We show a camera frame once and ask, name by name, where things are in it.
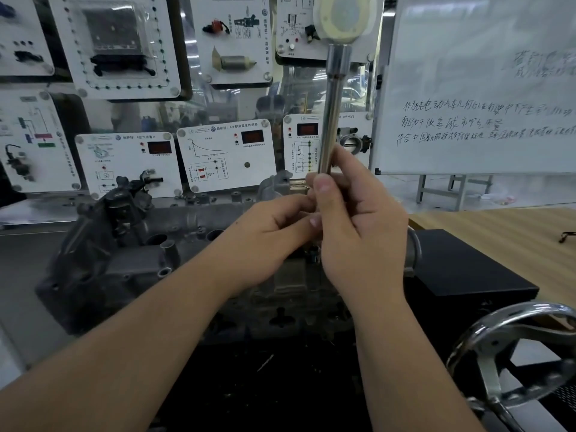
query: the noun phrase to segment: digital display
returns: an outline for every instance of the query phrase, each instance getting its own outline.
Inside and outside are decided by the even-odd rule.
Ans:
[[[242,132],[242,144],[255,144],[257,142],[264,142],[264,132],[262,130]]]
[[[172,146],[170,141],[151,141],[148,142],[148,152],[150,154],[170,154]]]
[[[297,132],[299,137],[313,137],[318,135],[318,123],[298,124]]]

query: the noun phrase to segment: wooden tabletop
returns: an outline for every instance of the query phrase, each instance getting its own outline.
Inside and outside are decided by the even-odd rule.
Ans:
[[[414,229],[444,229],[529,282],[538,299],[576,308],[576,210],[567,208],[424,212],[410,215]]]

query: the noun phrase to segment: metal frame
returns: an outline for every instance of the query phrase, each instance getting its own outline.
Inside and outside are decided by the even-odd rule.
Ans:
[[[488,194],[490,187],[492,186],[492,179],[494,175],[490,174],[488,180],[479,180],[479,179],[472,179],[468,178],[467,174],[463,174],[459,177],[456,174],[452,174],[450,176],[450,181],[448,182],[448,189],[433,189],[433,188],[426,188],[426,174],[421,174],[420,179],[418,180],[418,192],[416,193],[416,203],[420,204],[422,202],[422,198],[424,193],[429,194],[436,194],[445,197],[454,197],[456,199],[456,206],[454,210],[457,212],[462,209],[464,204],[464,196],[466,194],[466,184],[467,183],[474,183],[478,185],[485,185],[486,189],[484,190],[484,194]],[[454,191],[454,182],[460,182],[460,187],[458,188],[458,192]]]

